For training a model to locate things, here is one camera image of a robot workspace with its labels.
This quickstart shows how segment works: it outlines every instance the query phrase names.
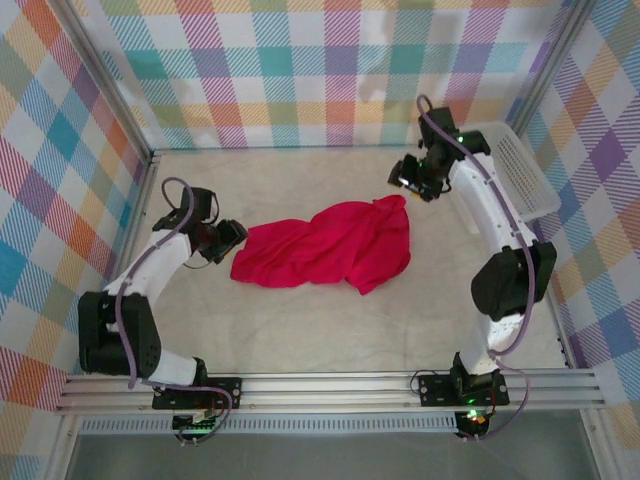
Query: red cloth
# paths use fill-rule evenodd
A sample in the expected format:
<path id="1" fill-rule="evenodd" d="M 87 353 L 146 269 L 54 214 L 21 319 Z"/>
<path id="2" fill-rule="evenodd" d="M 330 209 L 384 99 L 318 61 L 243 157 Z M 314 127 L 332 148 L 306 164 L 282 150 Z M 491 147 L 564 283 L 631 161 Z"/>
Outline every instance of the red cloth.
<path id="1" fill-rule="evenodd" d="M 405 203 L 400 195 L 345 202 L 310 222 L 282 220 L 250 228 L 231 278 L 272 288 L 346 279 L 366 295 L 409 264 Z"/>

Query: plaid wall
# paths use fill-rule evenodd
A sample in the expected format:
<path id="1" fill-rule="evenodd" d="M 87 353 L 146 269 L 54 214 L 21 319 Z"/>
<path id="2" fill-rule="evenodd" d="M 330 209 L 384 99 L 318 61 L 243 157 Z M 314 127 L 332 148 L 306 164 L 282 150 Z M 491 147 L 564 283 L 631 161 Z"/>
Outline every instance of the plaid wall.
<path id="1" fill-rule="evenodd" d="M 579 366 L 640 472 L 640 0 L 599 0 L 527 130 L 562 207 L 543 219 Z"/>
<path id="2" fill-rule="evenodd" d="M 44 0 L 0 0 L 0 478 L 34 478 L 142 163 Z"/>
<path id="3" fill-rule="evenodd" d="M 74 0 L 154 148 L 416 141 L 517 111 L 571 0 Z"/>

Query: metal rail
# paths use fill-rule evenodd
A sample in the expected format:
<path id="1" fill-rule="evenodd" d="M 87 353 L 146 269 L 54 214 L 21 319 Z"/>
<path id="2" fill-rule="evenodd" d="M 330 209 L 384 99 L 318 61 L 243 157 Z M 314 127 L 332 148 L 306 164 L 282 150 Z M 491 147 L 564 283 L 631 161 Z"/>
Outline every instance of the metal rail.
<path id="1" fill-rule="evenodd" d="M 548 369 L 527 370 L 526 373 L 531 381 L 528 410 L 604 407 L 602 392 L 591 370 Z M 460 410 L 459 407 L 421 407 L 419 397 L 409 389 L 412 374 L 413 372 L 240 375 L 243 378 L 243 395 L 237 411 L 249 414 L 317 414 Z M 499 409 L 514 410 L 522 403 L 525 382 L 515 374 L 506 374 L 505 379 L 511 403 Z M 128 390 L 127 379 L 124 378 L 71 376 L 60 397 L 58 413 L 193 413 L 183 410 L 152 410 L 153 395 L 153 390 L 145 385 L 137 385 L 133 390 Z"/>

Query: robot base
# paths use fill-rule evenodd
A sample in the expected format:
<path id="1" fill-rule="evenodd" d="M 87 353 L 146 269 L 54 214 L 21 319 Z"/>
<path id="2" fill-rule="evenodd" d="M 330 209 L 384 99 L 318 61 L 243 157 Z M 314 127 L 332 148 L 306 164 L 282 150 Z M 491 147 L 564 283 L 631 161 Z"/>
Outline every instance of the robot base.
<path id="1" fill-rule="evenodd" d="M 457 393 L 451 375 L 420 375 L 418 377 L 420 405 L 423 407 L 491 407 L 509 405 L 509 392 L 502 375 L 497 382 L 485 390 L 473 392 L 465 396 Z"/>
<path id="2" fill-rule="evenodd" d="M 216 387 L 225 390 L 233 398 L 232 409 L 240 407 L 242 396 L 242 378 L 240 377 L 207 377 L 199 386 Z M 166 388 L 156 390 L 151 408 L 154 410 L 211 410 L 212 408 L 227 409 L 225 398 L 214 392 L 184 391 Z"/>

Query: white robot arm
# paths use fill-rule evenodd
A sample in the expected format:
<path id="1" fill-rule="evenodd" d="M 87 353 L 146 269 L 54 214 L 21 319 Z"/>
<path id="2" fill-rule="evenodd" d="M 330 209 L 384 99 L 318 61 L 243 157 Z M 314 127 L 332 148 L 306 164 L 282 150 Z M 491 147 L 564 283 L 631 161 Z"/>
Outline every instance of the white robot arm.
<path id="1" fill-rule="evenodd" d="M 422 101 L 429 104 L 428 112 Z M 533 304 L 546 291 L 556 251 L 551 243 L 538 242 L 517 214 L 482 133 L 460 133 L 450 110 L 433 108 L 423 95 L 418 97 L 418 109 L 420 147 L 427 148 L 426 156 L 405 155 L 392 169 L 389 183 L 409 189 L 426 202 L 455 189 L 492 255 L 471 282 L 471 294 L 482 315 L 470 342 L 454 358 L 450 380 L 455 395 L 443 400 L 452 402 L 449 405 L 464 404 L 475 401 L 471 396 L 478 393 L 503 392 L 499 370 L 507 367 L 500 356 L 511 353 L 522 340 Z"/>
<path id="2" fill-rule="evenodd" d="M 204 362 L 162 348 L 152 309 L 175 271 L 194 253 L 220 263 L 247 237 L 235 220 L 213 220 L 213 192 L 185 188 L 180 207 L 161 218 L 142 253 L 102 292 L 86 292 L 78 303 L 80 365 L 85 372 L 130 375 L 153 384 L 198 386 L 207 383 Z"/>

